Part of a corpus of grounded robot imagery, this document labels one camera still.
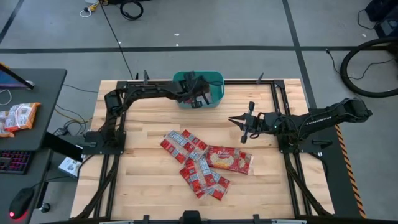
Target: desk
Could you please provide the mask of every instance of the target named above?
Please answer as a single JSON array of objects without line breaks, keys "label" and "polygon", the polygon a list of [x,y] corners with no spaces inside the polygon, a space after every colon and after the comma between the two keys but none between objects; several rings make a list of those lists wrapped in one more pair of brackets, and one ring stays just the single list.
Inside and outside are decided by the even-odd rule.
[{"label": "desk", "polygon": [[13,71],[22,78],[33,81],[35,88],[33,90],[11,90],[12,101],[7,106],[0,106],[0,111],[9,110],[12,105],[18,103],[40,102],[41,105],[37,110],[31,130],[18,131],[14,138],[0,139],[0,150],[36,151],[26,175],[0,174],[0,192],[2,192],[0,220],[2,220],[1,223],[29,223],[33,209],[39,202],[43,184],[36,186],[28,212],[21,220],[9,218],[9,205],[20,189],[31,187],[46,179],[52,152],[50,149],[41,149],[40,146],[67,71],[63,69],[13,69]]},{"label": "desk", "polygon": [[[307,113],[300,80],[284,82],[291,113]],[[103,98],[115,89],[116,83],[101,82],[92,129],[103,124]],[[293,218],[284,159],[276,138],[263,134],[241,144],[241,131],[227,120],[246,112],[249,101],[256,103],[255,114],[275,111],[271,88],[265,85],[226,85],[225,96],[214,109],[181,110],[176,102],[165,98],[134,102],[126,116],[126,149],[119,163],[112,220],[142,220],[144,215],[150,215],[151,220],[177,220],[184,210],[198,210],[202,218],[208,219],[252,219],[253,214],[260,218]],[[240,147],[253,154],[254,168],[249,175],[216,170],[232,183],[221,202],[212,197],[198,200],[178,173],[181,165],[159,146],[164,134],[184,129],[207,144]],[[95,156],[82,167],[71,217],[78,215],[96,192],[102,160],[103,156]],[[308,188],[333,213],[322,163],[306,154],[301,155],[301,160]],[[296,191],[303,213],[298,187]]]}]

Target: computer mouse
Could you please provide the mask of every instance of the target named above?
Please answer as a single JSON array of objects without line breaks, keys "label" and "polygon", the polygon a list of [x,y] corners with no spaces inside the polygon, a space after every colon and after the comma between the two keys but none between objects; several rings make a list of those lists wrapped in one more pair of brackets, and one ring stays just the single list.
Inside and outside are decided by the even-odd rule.
[{"label": "computer mouse", "polygon": [[12,219],[17,219],[25,214],[32,201],[34,190],[30,187],[21,189],[10,204],[9,215]]}]

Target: orange striped tape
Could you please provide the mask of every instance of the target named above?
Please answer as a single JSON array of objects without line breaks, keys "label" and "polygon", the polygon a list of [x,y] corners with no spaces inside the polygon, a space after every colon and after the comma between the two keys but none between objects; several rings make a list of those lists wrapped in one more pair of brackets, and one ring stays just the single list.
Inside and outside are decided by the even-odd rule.
[{"label": "orange striped tape", "polygon": [[366,214],[365,214],[365,211],[363,209],[361,196],[359,196],[358,187],[356,186],[354,173],[353,173],[353,168],[351,167],[351,163],[349,162],[346,145],[344,144],[343,134],[341,133],[340,127],[338,125],[335,125],[335,128],[336,128],[338,140],[340,142],[341,152],[343,153],[344,161],[346,162],[346,167],[347,167],[347,171],[348,171],[348,175],[349,175],[349,180],[351,181],[351,185],[352,185],[353,190],[354,190],[354,197],[356,199],[356,204],[357,204],[357,206],[359,208],[359,214],[363,218],[366,218]]}]

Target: monitor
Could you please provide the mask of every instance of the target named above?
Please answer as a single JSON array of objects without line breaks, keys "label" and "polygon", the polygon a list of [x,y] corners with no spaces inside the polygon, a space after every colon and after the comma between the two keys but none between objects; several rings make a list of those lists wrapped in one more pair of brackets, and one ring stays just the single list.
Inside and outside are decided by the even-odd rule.
[{"label": "monitor", "polygon": [[0,63],[0,90],[33,89],[33,83],[19,77]]}]

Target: black desk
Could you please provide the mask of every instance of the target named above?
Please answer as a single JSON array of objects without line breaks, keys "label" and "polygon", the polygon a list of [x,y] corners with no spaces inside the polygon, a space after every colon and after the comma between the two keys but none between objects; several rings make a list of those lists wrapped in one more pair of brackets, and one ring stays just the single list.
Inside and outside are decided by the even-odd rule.
[{"label": "black desk", "polygon": [[31,187],[46,179],[47,171],[52,157],[48,148],[41,149],[46,135],[51,115],[58,100],[63,81],[67,74],[64,69],[13,69],[22,78],[35,83],[33,90],[11,90],[12,101],[7,106],[0,106],[0,111],[18,103],[40,102],[37,110],[34,127],[31,130],[16,132],[14,138],[0,139],[0,150],[25,150],[36,151],[26,175],[0,174],[0,222],[3,223],[29,223],[33,209],[37,207],[39,196],[44,190],[44,183],[35,187],[34,198],[30,203],[27,213],[20,220],[9,218],[9,204],[16,193],[24,187]]}]

